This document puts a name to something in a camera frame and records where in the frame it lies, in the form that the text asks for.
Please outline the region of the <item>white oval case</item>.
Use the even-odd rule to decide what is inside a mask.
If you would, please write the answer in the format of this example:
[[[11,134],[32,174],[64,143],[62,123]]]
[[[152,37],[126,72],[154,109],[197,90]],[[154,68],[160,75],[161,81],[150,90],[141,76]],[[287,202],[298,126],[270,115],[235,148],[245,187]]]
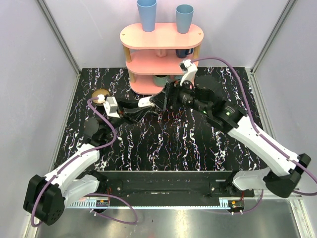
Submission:
[[[144,97],[139,99],[138,101],[138,107],[143,108],[143,107],[154,107],[155,104],[151,102],[152,96]]]

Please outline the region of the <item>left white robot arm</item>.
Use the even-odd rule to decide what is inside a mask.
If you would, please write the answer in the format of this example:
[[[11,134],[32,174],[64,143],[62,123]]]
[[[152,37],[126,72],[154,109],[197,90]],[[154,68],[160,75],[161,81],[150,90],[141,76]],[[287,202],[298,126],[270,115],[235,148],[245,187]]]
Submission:
[[[123,123],[128,118],[125,116],[127,110],[140,113],[144,116],[155,104],[151,97],[142,98],[136,102],[128,102],[126,107],[123,102],[119,102],[114,97],[106,98],[99,95],[96,100],[103,99],[106,114],[111,118],[108,120],[92,105],[92,99],[87,101],[91,110],[97,114],[106,124],[113,137],[107,143],[98,142],[96,145],[91,143],[83,144],[80,149],[69,159],[67,159],[57,169],[45,176],[33,176],[29,183],[23,204],[25,211],[31,215],[31,226],[38,227],[34,220],[39,219],[40,223],[50,226],[54,224],[63,214],[65,208],[83,197],[96,197],[96,204],[89,205],[88,208],[94,215],[98,215],[98,210],[104,210],[104,198],[117,199],[130,207],[122,198],[105,194],[107,190],[106,177],[96,171],[87,171],[81,178],[77,177],[85,169],[99,160],[100,151],[111,146],[117,138],[114,124]]]

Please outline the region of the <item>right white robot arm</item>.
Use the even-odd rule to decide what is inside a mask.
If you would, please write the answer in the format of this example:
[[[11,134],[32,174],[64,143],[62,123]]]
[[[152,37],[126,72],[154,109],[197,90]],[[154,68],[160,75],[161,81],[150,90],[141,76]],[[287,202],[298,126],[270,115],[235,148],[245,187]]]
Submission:
[[[150,102],[162,111],[184,106],[200,112],[213,128],[240,141],[266,163],[265,169],[233,172],[224,187],[229,196],[247,189],[267,189],[287,198],[311,161],[307,154],[291,152],[252,124],[240,106],[225,100],[222,86],[216,80],[208,81],[202,76],[195,83],[168,83]]]

